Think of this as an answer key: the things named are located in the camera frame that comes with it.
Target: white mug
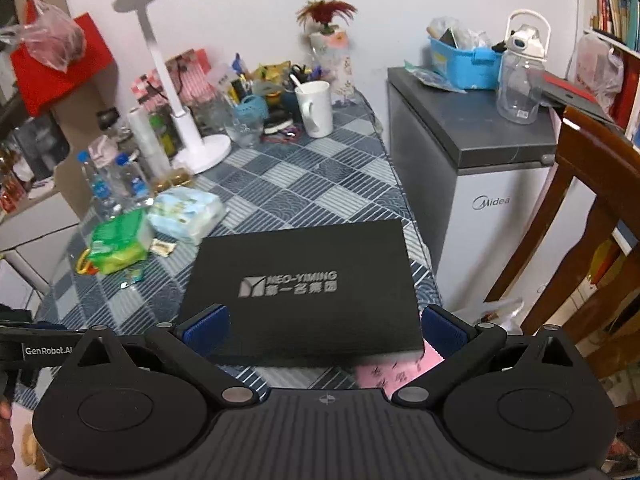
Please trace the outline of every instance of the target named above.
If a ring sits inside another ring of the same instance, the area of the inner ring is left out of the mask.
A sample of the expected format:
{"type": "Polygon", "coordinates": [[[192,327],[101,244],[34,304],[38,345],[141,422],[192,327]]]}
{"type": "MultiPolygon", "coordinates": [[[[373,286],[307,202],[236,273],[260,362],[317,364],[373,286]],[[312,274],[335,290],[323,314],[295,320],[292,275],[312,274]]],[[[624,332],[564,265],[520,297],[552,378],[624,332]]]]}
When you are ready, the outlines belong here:
{"type": "Polygon", "coordinates": [[[331,91],[327,81],[310,81],[296,87],[302,122],[309,137],[326,137],[334,130],[331,91]]]}

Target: freezer lid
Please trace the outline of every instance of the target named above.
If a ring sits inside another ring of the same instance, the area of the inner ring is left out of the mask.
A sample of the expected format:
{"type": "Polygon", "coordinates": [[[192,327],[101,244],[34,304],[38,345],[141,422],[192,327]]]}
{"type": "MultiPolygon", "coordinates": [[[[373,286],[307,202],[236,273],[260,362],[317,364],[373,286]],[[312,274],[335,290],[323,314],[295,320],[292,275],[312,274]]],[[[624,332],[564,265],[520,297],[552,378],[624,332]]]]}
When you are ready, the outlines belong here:
{"type": "Polygon", "coordinates": [[[404,68],[389,68],[387,74],[389,84],[458,168],[543,160],[548,164],[548,156],[556,152],[556,136],[546,108],[540,110],[533,124],[515,124],[498,114],[495,91],[457,94],[428,88],[404,68]]]}

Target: plastic wrap roll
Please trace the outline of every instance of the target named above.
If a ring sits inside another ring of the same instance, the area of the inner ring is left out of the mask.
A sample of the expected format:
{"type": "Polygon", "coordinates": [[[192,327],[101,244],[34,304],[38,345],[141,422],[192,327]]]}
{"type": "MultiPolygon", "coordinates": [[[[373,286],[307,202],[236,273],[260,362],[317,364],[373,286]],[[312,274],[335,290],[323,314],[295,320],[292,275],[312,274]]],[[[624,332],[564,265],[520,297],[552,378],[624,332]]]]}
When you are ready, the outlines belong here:
{"type": "Polygon", "coordinates": [[[128,114],[129,126],[138,143],[140,152],[145,157],[156,178],[162,178],[171,171],[171,164],[160,145],[144,108],[132,108],[128,114]]]}

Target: teal book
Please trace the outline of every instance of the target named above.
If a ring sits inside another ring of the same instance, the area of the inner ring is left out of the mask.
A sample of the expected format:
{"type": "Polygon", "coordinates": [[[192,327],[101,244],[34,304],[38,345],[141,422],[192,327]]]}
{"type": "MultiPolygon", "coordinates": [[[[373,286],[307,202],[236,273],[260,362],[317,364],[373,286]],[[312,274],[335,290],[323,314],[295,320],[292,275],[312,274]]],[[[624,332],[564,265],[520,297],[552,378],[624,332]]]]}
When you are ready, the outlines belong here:
{"type": "Polygon", "coordinates": [[[629,28],[626,32],[626,46],[631,50],[638,47],[638,0],[631,0],[629,6],[629,28]]]}

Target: white vase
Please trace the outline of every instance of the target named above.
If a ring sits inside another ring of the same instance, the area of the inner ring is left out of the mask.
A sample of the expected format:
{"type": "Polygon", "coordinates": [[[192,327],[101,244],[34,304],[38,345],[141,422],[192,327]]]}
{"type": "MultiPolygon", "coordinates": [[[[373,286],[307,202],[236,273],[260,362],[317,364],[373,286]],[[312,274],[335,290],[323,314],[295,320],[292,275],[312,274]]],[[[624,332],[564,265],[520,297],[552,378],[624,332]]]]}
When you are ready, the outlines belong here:
{"type": "Polygon", "coordinates": [[[341,28],[328,36],[314,32],[309,35],[309,41],[322,67],[322,79],[331,85],[332,102],[353,96],[347,32],[341,28]]]}

